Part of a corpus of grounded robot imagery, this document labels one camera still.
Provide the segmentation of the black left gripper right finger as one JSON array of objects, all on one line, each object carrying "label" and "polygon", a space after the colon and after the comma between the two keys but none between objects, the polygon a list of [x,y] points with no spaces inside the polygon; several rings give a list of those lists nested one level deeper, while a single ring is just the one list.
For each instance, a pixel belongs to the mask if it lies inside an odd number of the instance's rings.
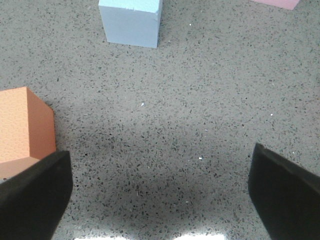
[{"label": "black left gripper right finger", "polygon": [[272,240],[320,238],[320,178],[257,143],[248,192]]}]

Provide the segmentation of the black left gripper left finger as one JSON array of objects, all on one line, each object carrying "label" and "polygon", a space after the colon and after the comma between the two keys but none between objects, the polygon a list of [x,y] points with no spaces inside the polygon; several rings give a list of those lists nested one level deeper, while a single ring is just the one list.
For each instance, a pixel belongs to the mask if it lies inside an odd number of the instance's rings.
[{"label": "black left gripper left finger", "polygon": [[56,151],[0,185],[0,238],[50,240],[73,190],[69,151]]}]

